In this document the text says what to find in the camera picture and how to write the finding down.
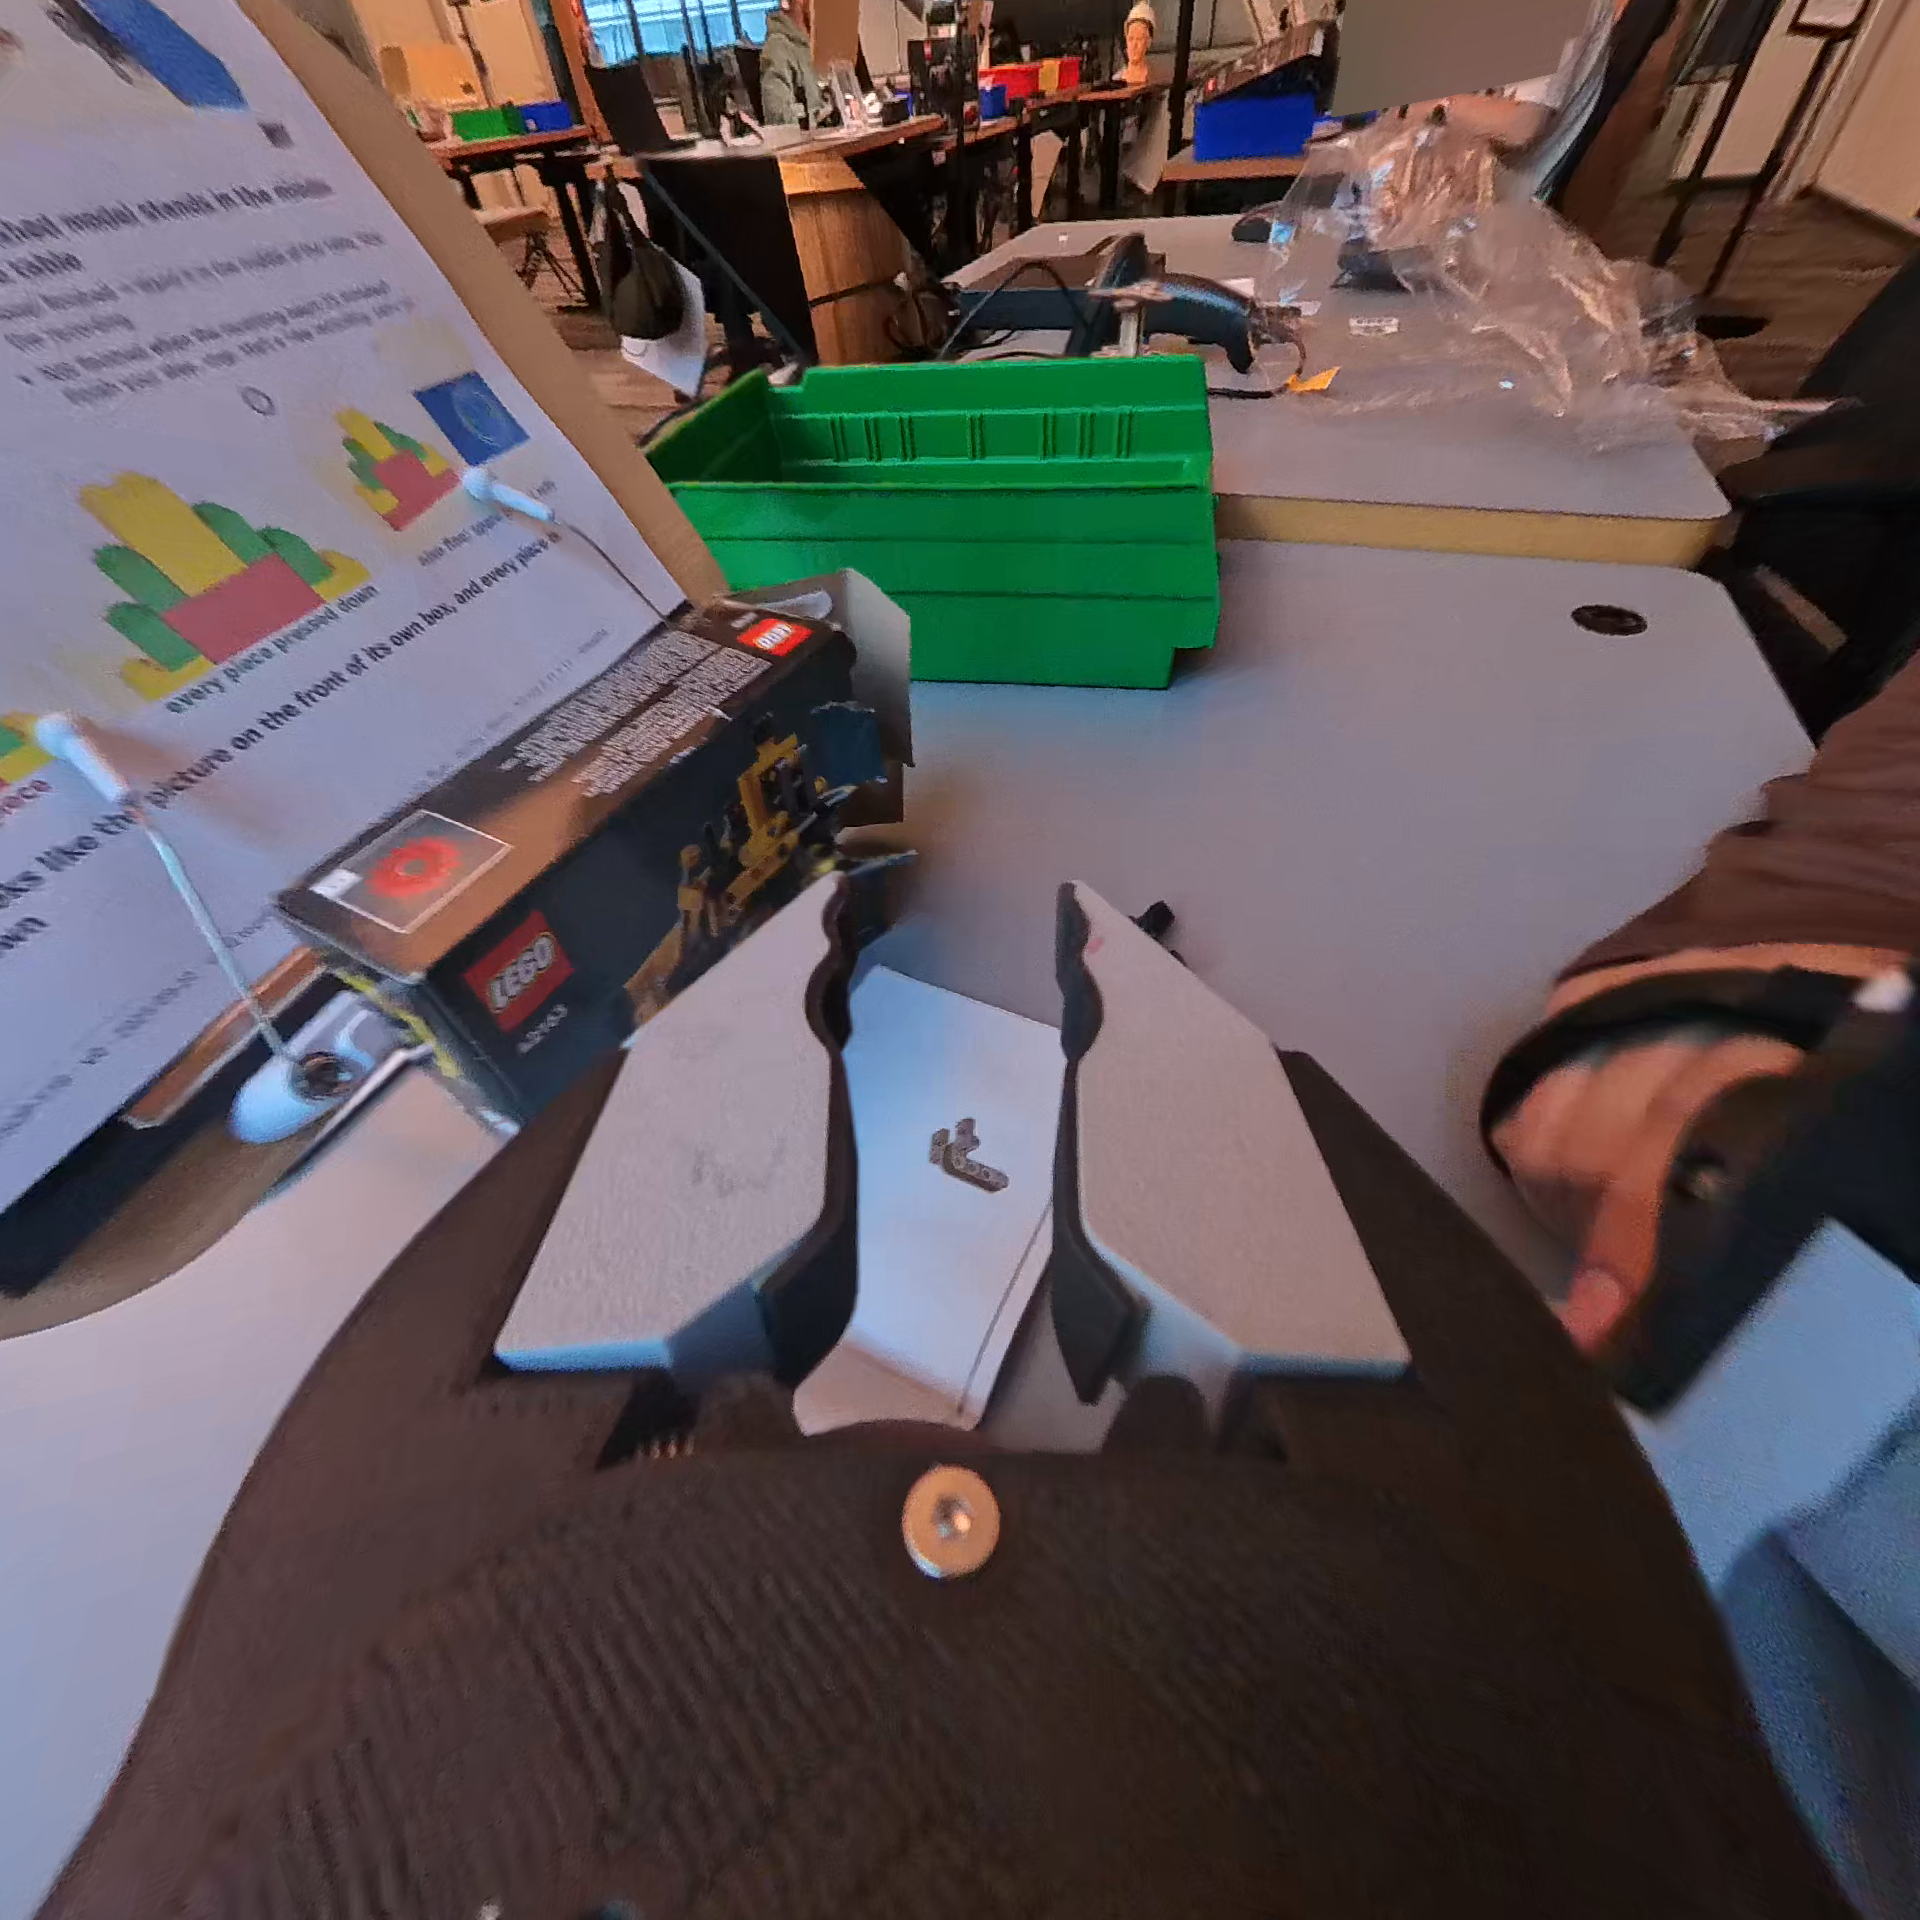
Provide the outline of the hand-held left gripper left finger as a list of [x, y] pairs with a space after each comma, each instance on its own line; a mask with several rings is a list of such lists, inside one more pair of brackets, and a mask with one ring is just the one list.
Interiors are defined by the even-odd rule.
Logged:
[[517, 1374], [797, 1385], [857, 1303], [853, 880], [807, 886], [641, 1027], [493, 1341]]

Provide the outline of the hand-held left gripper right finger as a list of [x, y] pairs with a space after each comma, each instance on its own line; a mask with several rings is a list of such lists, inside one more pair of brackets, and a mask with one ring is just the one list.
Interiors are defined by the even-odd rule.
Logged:
[[1077, 880], [1055, 978], [1050, 1319], [1074, 1397], [1402, 1379], [1406, 1336], [1274, 1039]]

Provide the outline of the person's right forearm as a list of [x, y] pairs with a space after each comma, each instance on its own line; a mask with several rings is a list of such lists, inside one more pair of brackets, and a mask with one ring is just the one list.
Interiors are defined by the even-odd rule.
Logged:
[[[1814, 746], [1799, 775], [1763, 790], [1759, 813], [1718, 831], [1666, 897], [1567, 960], [1550, 1017], [1661, 978], [1781, 968], [1866, 979], [1918, 945], [1918, 659]], [[1547, 1074], [1597, 1050], [1709, 1027], [1650, 1006], [1653, 1023], [1578, 1039], [1573, 1061], [1525, 1069], [1514, 1106]]]

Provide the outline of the white lego instruction booklet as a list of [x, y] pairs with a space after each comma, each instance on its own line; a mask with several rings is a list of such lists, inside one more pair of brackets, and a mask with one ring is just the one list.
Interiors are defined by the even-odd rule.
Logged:
[[1097, 1450], [1115, 1405], [1074, 1397], [1044, 1282], [1058, 1030], [887, 967], [855, 982], [851, 1018], [857, 1296], [794, 1397], [801, 1431]]

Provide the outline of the dark lego set box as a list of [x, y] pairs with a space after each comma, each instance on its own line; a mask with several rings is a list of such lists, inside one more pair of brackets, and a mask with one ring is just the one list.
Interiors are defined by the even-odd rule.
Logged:
[[274, 897], [474, 1118], [540, 1115], [903, 818], [913, 618], [853, 568], [670, 615]]

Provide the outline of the person's right hand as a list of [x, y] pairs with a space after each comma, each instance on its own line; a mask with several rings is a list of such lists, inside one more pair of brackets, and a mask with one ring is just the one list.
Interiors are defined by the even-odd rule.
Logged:
[[1682, 1141], [1718, 1096], [1786, 1081], [1803, 1050], [1770, 1037], [1682, 1027], [1582, 1058], [1543, 1079], [1495, 1129], [1510, 1182], [1574, 1253], [1557, 1317], [1597, 1355], [1642, 1305], [1658, 1265]]

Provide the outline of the white poster clamp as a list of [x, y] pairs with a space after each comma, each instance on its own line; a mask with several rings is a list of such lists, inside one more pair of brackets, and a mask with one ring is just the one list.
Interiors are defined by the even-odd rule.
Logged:
[[234, 1095], [226, 1131], [274, 1145], [335, 1112], [395, 1050], [398, 1026], [369, 999], [334, 993]]

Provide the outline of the black chair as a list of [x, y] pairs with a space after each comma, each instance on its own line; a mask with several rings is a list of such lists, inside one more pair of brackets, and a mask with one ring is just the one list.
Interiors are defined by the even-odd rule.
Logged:
[[1734, 513], [1699, 571], [1731, 594], [1820, 741], [1918, 646], [1915, 256], [1796, 397], [1826, 407], [1718, 478]]

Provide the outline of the green plastic bin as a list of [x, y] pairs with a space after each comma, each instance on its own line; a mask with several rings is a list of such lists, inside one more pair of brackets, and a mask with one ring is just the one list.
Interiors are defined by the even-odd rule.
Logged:
[[860, 571], [916, 680], [1166, 687], [1217, 640], [1199, 359], [741, 376], [645, 456], [737, 591]]

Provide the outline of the clear plastic bag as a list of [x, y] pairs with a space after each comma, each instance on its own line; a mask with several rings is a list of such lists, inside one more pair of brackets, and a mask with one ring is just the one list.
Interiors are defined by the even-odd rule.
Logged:
[[1850, 405], [1742, 390], [1675, 277], [1602, 253], [1444, 123], [1333, 139], [1269, 216], [1260, 294], [1299, 311], [1287, 392], [1326, 415], [1553, 423], [1625, 448], [1767, 442]]

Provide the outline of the wooden cabinet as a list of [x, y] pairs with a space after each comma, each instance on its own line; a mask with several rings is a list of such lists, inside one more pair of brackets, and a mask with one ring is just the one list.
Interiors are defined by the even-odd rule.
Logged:
[[915, 318], [907, 293], [915, 256], [893, 216], [846, 157], [789, 150], [777, 168], [819, 363], [900, 359], [900, 326]]

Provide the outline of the printed instruction poster board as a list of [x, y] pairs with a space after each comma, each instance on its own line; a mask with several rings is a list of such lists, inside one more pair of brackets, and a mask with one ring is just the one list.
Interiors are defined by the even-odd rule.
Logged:
[[[3, 1193], [262, 975], [276, 894], [713, 586], [420, 139], [274, 3], [5, 3]], [[491, 473], [542, 528], [461, 489]]]

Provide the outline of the small blue plastic bin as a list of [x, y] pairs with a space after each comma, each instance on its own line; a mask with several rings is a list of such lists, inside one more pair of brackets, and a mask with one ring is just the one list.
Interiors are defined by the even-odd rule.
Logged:
[[1193, 110], [1191, 155], [1205, 163], [1294, 160], [1306, 152], [1321, 119], [1310, 90], [1223, 90]]

